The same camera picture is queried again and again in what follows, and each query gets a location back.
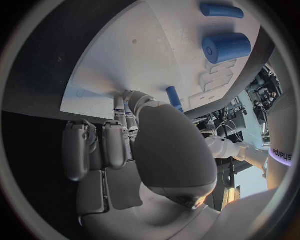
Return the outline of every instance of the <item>blue object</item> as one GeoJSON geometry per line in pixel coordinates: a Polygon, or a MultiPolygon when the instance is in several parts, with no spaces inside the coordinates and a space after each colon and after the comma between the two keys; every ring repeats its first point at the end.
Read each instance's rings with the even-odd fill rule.
{"type": "Polygon", "coordinates": [[[246,57],[251,53],[251,43],[242,33],[227,33],[205,37],[203,52],[212,64],[246,57]]]}
{"type": "Polygon", "coordinates": [[[231,17],[237,19],[244,18],[243,11],[234,6],[201,3],[200,10],[206,17],[231,17]]]}
{"type": "Polygon", "coordinates": [[[183,112],[182,104],[181,104],[181,102],[179,100],[179,97],[178,97],[178,94],[176,92],[175,87],[174,86],[168,87],[166,89],[166,93],[167,93],[167,96],[168,96],[168,98],[170,100],[171,105],[174,108],[176,108],[176,109],[180,110],[181,112],[183,112]]]}

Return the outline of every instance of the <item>blue foam cylinder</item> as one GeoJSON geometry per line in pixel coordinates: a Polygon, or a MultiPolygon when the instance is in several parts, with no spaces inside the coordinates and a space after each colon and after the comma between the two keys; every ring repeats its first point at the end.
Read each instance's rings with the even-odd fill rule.
{"type": "Polygon", "coordinates": [[[175,87],[174,86],[168,87],[166,89],[166,93],[170,100],[171,105],[178,110],[182,109],[182,104],[179,100],[175,87]]]}
{"type": "Polygon", "coordinates": [[[206,17],[231,17],[237,19],[244,18],[243,11],[234,6],[201,3],[200,10],[206,17]]]}
{"type": "Polygon", "coordinates": [[[242,33],[227,33],[205,37],[203,52],[212,64],[246,57],[251,53],[251,43],[242,33]]]}

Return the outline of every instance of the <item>blue cylinder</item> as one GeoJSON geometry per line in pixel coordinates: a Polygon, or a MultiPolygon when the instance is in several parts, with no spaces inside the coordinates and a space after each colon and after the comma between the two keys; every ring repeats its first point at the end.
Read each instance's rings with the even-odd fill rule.
{"type": "Polygon", "coordinates": [[[166,93],[170,100],[171,105],[178,110],[182,109],[182,104],[179,100],[175,87],[174,86],[168,87],[166,89],[166,93]]]}
{"type": "Polygon", "coordinates": [[[203,52],[212,64],[246,57],[251,53],[251,43],[242,33],[227,33],[205,37],[203,52]]]}
{"type": "Polygon", "coordinates": [[[200,10],[206,17],[231,17],[237,19],[244,18],[243,11],[234,6],[201,3],[200,10]]]}

